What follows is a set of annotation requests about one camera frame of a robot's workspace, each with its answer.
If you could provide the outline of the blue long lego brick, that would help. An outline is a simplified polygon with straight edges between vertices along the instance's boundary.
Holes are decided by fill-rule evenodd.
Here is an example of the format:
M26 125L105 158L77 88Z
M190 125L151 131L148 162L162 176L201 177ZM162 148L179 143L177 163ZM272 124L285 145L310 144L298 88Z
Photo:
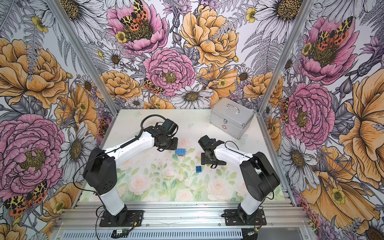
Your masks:
M187 153L186 149L176 149L175 150L175 155L177 156L185 156Z

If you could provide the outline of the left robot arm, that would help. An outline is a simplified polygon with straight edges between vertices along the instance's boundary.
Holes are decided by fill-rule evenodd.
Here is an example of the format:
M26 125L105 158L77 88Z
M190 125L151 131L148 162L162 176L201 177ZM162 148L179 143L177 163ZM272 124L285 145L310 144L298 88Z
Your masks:
M179 126L170 119L149 115L142 120L139 133L132 139L111 148L92 150L83 178L94 188L105 209L101 227L125 227L134 216L119 196L117 170L132 157L150 148L155 147L159 152L176 150L178 129Z

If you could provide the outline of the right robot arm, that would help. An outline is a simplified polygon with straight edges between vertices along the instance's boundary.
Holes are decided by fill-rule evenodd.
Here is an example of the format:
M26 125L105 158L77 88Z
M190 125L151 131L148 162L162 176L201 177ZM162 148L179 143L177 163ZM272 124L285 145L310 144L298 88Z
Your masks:
M224 210L222 218L225 219L226 226L265 226L267 220L262 205L268 195L273 195L274 190L281 184L266 155L262 152L241 152L207 135L201 137L198 143L203 149L202 165L216 168L231 163L240 167L248 193L236 210Z

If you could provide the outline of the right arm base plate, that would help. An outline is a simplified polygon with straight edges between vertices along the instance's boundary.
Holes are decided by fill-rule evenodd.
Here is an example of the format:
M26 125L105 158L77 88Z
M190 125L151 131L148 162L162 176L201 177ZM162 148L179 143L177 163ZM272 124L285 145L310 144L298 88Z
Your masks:
M253 214L247 215L241 209L224 210L221 217L225 219L226 226L256 226L267 225L267 220L263 209L256 210Z

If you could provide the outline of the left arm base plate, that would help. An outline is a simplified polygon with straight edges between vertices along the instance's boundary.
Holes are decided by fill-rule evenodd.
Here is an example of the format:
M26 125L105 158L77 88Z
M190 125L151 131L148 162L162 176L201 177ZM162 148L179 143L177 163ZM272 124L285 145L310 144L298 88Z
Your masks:
M99 226L102 228L112 227L140 227L142 225L144 211L123 209L116 216L105 211Z

